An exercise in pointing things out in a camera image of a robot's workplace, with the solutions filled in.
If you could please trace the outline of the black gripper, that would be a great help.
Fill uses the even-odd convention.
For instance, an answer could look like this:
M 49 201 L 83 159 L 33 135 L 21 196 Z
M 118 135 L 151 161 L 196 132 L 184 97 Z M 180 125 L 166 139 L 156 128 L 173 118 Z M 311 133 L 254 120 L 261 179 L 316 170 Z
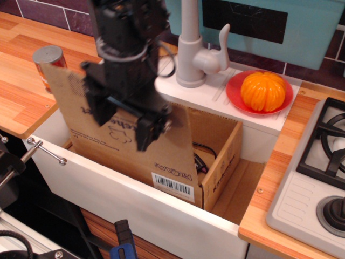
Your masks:
M 155 87 L 158 60 L 159 55 L 151 53 L 131 62 L 105 59 L 102 64 L 80 64 L 86 72 L 86 99 L 95 121 L 104 125 L 118 108 L 136 116 L 135 137 L 140 152 L 145 152 L 172 125 L 168 118 L 171 107 Z

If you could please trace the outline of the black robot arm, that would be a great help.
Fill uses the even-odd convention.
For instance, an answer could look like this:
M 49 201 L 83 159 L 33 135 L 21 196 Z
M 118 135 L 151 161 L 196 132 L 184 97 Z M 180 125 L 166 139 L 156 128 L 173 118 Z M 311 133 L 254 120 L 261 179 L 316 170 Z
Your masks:
M 101 64 L 83 62 L 86 98 L 95 121 L 108 122 L 118 109 L 137 118 L 137 149 L 147 147 L 169 126 L 172 109 L 157 92 L 158 36 L 168 28 L 161 1 L 88 1 Z

